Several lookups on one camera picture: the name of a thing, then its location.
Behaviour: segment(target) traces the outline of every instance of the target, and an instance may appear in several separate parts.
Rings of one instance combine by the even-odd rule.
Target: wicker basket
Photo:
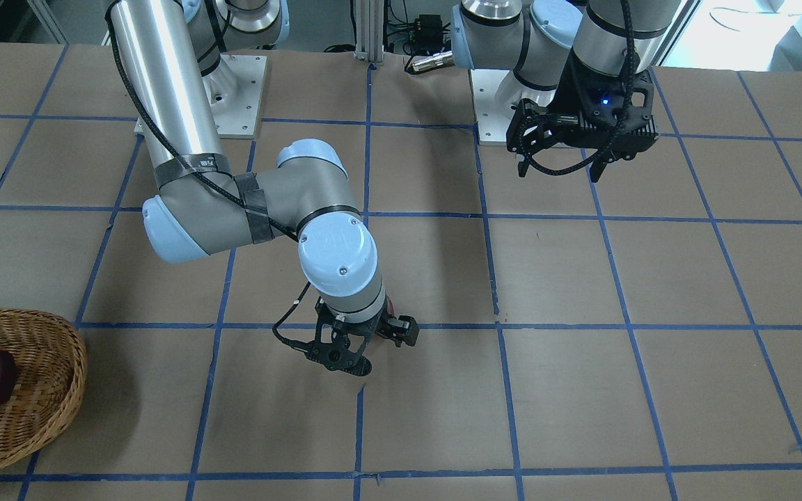
[[[61,317],[0,308],[0,349],[19,375],[0,406],[0,468],[54,440],[79,412],[86,387],[86,345]]]

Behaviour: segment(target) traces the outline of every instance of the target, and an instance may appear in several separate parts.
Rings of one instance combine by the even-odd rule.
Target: robotic arm
[[[175,0],[116,0],[107,13],[114,59],[141,114],[159,187],[142,209],[150,243],[163,260],[178,263],[281,234],[298,241],[302,270],[321,294],[316,336],[312,342],[284,338],[277,330],[283,319],[274,334],[327,369],[369,374],[372,365],[363,350],[373,334],[399,347],[413,346],[419,327],[413,317],[394,315],[376,244],[356,208],[343,163],[327,143],[304,139],[281,151],[277,169],[231,175],[210,92],[201,80],[201,69],[211,75],[223,65],[207,63],[207,42],[191,41],[192,31],[203,34],[200,39],[207,36],[205,29],[194,28],[203,9],[188,17],[189,4],[183,10]],[[270,13],[271,5],[219,0],[219,28],[252,29],[253,16],[243,17],[242,7]],[[262,31],[280,16],[278,9]],[[209,41],[215,40],[222,38],[210,33]],[[223,38],[226,45],[231,40]],[[323,326],[331,327],[329,339]],[[349,334],[363,337],[354,351]]]
[[[520,177],[529,167],[565,175],[592,162],[595,183],[608,164],[655,143],[647,69],[678,4],[589,0],[585,14],[564,0],[524,8],[521,0],[463,0],[455,7],[454,63],[511,70],[497,99],[514,109],[506,147],[516,153]],[[596,152],[563,169],[534,160],[557,143]]]

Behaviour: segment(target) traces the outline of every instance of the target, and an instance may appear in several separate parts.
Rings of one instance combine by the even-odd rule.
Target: light blue joint cap
[[[181,0],[182,9],[184,9],[184,22],[191,22],[191,19],[197,15],[197,10],[200,10],[200,5],[203,0]]]
[[[336,150],[320,139],[299,139],[298,141],[294,141],[292,145],[283,148],[277,155],[277,168],[280,168],[281,164],[289,161],[289,159],[303,157],[328,161],[336,167],[341,168],[346,175],[346,180],[348,178],[348,172],[343,167],[343,162],[340,161],[340,156],[336,154]]]
[[[472,54],[469,52],[469,42],[466,41],[466,28],[462,23],[462,14],[459,13],[459,4],[454,6],[451,17],[451,51],[454,53],[454,66],[475,69]]]
[[[363,291],[376,275],[376,242],[355,216],[328,212],[302,229],[299,262],[315,289],[347,298]]]
[[[159,196],[144,200],[141,214],[147,238],[160,259],[174,265],[209,255],[178,224]]]
[[[287,0],[281,0],[281,32],[277,34],[274,44],[286,41],[290,35],[290,9],[287,7]]]
[[[556,44],[570,49],[583,14],[566,0],[534,0],[531,19]]]

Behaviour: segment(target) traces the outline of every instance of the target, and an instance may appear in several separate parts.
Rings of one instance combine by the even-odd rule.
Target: basket rim
[[[18,462],[20,459],[24,459],[24,457],[36,452],[36,450],[40,450],[70,426],[70,423],[79,412],[79,407],[82,405],[85,394],[88,355],[85,340],[79,335],[79,330],[64,317],[47,311],[23,310],[22,308],[0,308],[0,317],[24,317],[47,321],[60,334],[66,336],[70,351],[73,354],[73,377],[67,393],[61,403],[58,404],[57,410],[39,427],[36,434],[24,441],[22,445],[14,447],[8,452],[0,453],[1,469],[9,466],[9,464]]]

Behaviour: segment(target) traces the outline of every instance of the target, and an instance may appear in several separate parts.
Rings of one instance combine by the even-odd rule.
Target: white mounting plate
[[[264,55],[222,54],[223,63],[237,75],[239,91],[229,102],[217,102],[212,106],[212,117],[216,121],[222,139],[254,139],[258,130],[259,111],[265,88]],[[142,134],[142,122],[137,121],[134,132]]]
[[[478,142],[486,146],[506,145],[510,119],[500,111],[494,96],[509,70],[471,70],[472,105],[478,124]]]

